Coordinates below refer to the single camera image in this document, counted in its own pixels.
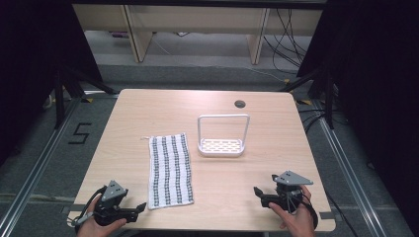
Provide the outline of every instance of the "white wire basket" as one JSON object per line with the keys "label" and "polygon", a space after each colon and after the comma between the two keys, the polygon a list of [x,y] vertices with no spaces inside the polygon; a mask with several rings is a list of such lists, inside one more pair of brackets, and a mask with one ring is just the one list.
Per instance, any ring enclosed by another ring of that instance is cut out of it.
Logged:
{"label": "white wire basket", "polygon": [[[202,138],[203,119],[228,119],[228,118],[245,118],[243,136],[233,139],[222,138]],[[198,148],[202,155],[207,157],[238,157],[245,147],[245,139],[247,135],[247,128],[249,126],[250,117],[248,115],[204,115],[198,117]]]}

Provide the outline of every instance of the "black cable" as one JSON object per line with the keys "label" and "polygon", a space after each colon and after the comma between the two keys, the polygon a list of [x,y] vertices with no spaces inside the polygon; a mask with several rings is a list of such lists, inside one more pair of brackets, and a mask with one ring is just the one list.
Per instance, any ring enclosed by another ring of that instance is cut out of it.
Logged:
{"label": "black cable", "polygon": [[299,62],[302,62],[302,58],[301,58],[301,56],[304,56],[304,54],[301,54],[299,51],[298,51],[298,49],[296,48],[296,47],[299,47],[302,51],[304,51],[304,52],[306,52],[301,46],[299,46],[299,44],[295,41],[295,39],[293,38],[293,22],[292,22],[292,14],[293,14],[293,10],[292,9],[289,9],[289,20],[288,20],[288,22],[287,22],[287,25],[285,25],[285,23],[284,23],[284,21],[283,21],[283,19],[282,19],[282,17],[281,17],[281,15],[280,15],[280,12],[279,12],[279,10],[277,9],[277,15],[278,15],[278,17],[279,17],[279,19],[280,19],[280,21],[281,21],[281,24],[283,25],[283,28],[284,28],[284,33],[283,33],[283,36],[281,37],[281,39],[280,40],[277,40],[277,42],[278,43],[281,43],[281,41],[283,40],[283,38],[284,38],[284,36],[285,35],[287,35],[288,36],[288,38],[289,38],[289,40],[290,40],[290,42],[293,44],[293,50],[291,50],[291,49],[289,49],[289,48],[287,48],[287,47],[285,47],[285,46],[283,46],[282,44],[281,44],[281,46],[284,48],[284,49],[286,49],[286,50],[288,50],[288,51],[291,51],[291,52],[293,52],[293,53],[295,53],[296,54],[296,57],[298,58],[298,60],[299,60]]}
{"label": "black cable", "polygon": [[311,204],[310,199],[307,196],[305,196],[305,198],[307,198],[307,200],[309,202],[309,203],[305,203],[303,200],[300,200],[300,199],[298,199],[298,198],[296,198],[294,196],[291,196],[291,198],[294,198],[295,200],[297,200],[299,203],[303,204],[308,209],[308,211],[311,214],[311,217],[313,218],[313,226],[314,226],[314,229],[317,228],[317,225],[318,225],[318,216],[317,216],[317,213],[314,210],[314,207]]}
{"label": "black cable", "polygon": [[354,236],[358,237],[357,231],[355,231],[354,227],[352,226],[352,224],[349,222],[349,220],[346,218],[345,214],[343,213],[343,211],[339,208],[338,204],[335,202],[335,200],[332,198],[332,196],[326,192],[326,196],[330,199],[330,201],[332,201],[332,203],[335,205],[336,209],[339,211],[340,215],[342,216],[343,220],[345,220],[346,224],[348,225],[348,227],[351,229],[352,233],[354,234]]}
{"label": "black cable", "polygon": [[278,68],[278,67],[277,67],[277,65],[275,64],[275,52],[274,52],[274,54],[272,55],[272,64],[273,64],[273,65],[274,65],[274,67],[275,67],[278,71],[280,71],[280,72],[284,72],[284,73],[288,73],[288,74],[296,75],[296,72],[284,71],[284,70],[281,70],[280,68]]}
{"label": "black cable", "polygon": [[280,57],[282,57],[283,59],[285,59],[286,61],[293,64],[294,66],[296,66],[296,67],[300,66],[300,64],[298,62],[294,61],[292,58],[290,58],[290,57],[286,56],[285,54],[283,54],[282,52],[278,51],[278,46],[279,46],[278,44],[277,44],[276,47],[273,47],[271,45],[271,43],[268,41],[268,39],[266,39],[266,37],[263,37],[263,38],[264,38],[265,42],[268,44],[268,46],[271,48],[271,50],[274,52],[274,56],[275,56],[275,54],[277,54]]}
{"label": "black cable", "polygon": [[323,118],[323,117],[325,117],[325,116],[326,116],[326,113],[321,114],[321,115],[317,115],[317,118],[313,119],[313,120],[312,120],[312,121],[308,124],[308,126],[305,128],[305,134],[307,134],[307,133],[308,133],[308,131],[310,130],[311,126],[312,126],[315,122],[317,122],[319,119],[321,119],[321,118]]}
{"label": "black cable", "polygon": [[102,188],[98,189],[95,191],[95,193],[90,197],[90,199],[87,201],[86,205],[83,207],[82,211],[80,212],[79,216],[76,216],[73,220],[71,220],[71,225],[74,226],[74,229],[76,231],[76,233],[78,232],[80,226],[76,225],[77,220],[79,220],[81,217],[84,216],[87,208],[89,207],[90,203],[92,202],[92,200],[98,195],[98,194],[103,194],[106,190],[107,186],[103,186]]}
{"label": "black cable", "polygon": [[299,113],[306,113],[306,112],[325,112],[324,109],[315,109],[315,110],[305,110],[305,111],[298,111]]}
{"label": "black cable", "polygon": [[315,115],[313,115],[313,116],[310,116],[310,117],[308,117],[308,118],[306,118],[306,119],[304,119],[301,123],[305,123],[306,121],[308,121],[309,119],[311,119],[311,118],[313,118],[313,117],[318,117],[319,116],[319,114],[315,114]]}

